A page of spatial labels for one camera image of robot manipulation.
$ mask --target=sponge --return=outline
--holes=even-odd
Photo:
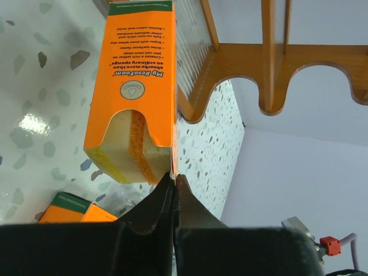
[[[87,154],[119,183],[155,185],[171,169],[171,148],[153,143],[144,116],[135,110],[115,114],[102,143]]]

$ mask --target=terrazzo surface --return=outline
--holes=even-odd
[[[152,190],[118,185],[83,152],[104,27],[92,1],[0,3],[0,224],[35,222],[59,190],[111,212]],[[179,172],[220,217],[244,135],[230,81],[178,129]]]

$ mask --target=red connector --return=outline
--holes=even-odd
[[[322,237],[320,244],[326,246],[328,256],[336,256],[341,254],[341,243],[340,240],[334,237]]]

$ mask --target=orange box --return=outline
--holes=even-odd
[[[156,172],[167,166],[176,175],[175,57],[172,1],[110,4],[84,149],[97,167],[119,183],[145,180],[156,184],[161,173]],[[132,115],[129,124],[121,123],[122,131],[112,119],[123,110],[132,110]],[[120,136],[110,136],[111,125]],[[158,153],[165,162],[160,156],[144,155],[154,156],[147,133],[153,145],[171,149],[171,160],[162,157],[166,151]],[[107,146],[103,144],[106,137],[110,139]],[[117,140],[122,140],[124,148]]]
[[[116,216],[88,200],[60,191],[52,200],[39,223],[96,223],[115,221]]]

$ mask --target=gray cable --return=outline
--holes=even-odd
[[[355,233],[351,233],[346,237],[340,240],[341,246],[344,246],[348,243],[351,243],[351,257],[352,263],[354,265],[355,270],[359,270],[358,257],[357,257],[357,235]]]

